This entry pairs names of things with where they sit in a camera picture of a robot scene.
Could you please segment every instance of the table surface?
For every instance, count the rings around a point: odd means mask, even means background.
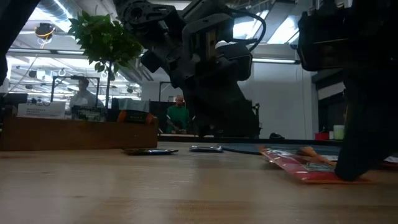
[[[305,185],[261,156],[191,145],[161,142],[173,156],[0,152],[1,223],[398,223],[398,172]]]

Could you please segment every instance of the man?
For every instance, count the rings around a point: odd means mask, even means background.
[[[186,134],[189,127],[189,110],[184,106],[183,96],[178,95],[175,105],[167,108],[167,130],[169,134]]]
[[[89,82],[86,78],[79,80],[79,92],[70,99],[70,109],[72,109],[73,106],[95,106],[96,98],[94,94],[87,90],[88,84]],[[104,104],[101,102],[101,100],[98,100],[97,107],[104,107]]]

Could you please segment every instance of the man in white shirt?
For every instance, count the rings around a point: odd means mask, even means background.
[[[90,93],[87,90],[89,81],[88,79],[84,78],[79,80],[79,92],[76,93],[71,99],[70,99],[70,109],[73,108],[73,106],[89,106],[89,107],[94,107],[95,106],[95,95]],[[101,100],[98,100],[98,105],[97,107],[103,108],[104,104],[102,103]]]

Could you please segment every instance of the potted plant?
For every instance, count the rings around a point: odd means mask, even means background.
[[[142,47],[136,38],[130,34],[119,21],[111,21],[111,16],[90,16],[83,11],[77,19],[69,19],[71,34],[78,40],[77,44],[84,49],[83,55],[88,57],[89,64],[96,62],[95,70],[108,73],[106,86],[106,103],[109,103],[110,82],[115,80],[120,68],[130,68],[129,60],[137,58],[142,53]]]

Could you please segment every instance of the man in green shirt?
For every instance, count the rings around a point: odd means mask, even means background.
[[[183,96],[178,95],[175,105],[167,108],[167,130],[169,134],[186,134],[189,128],[189,110],[184,106]]]

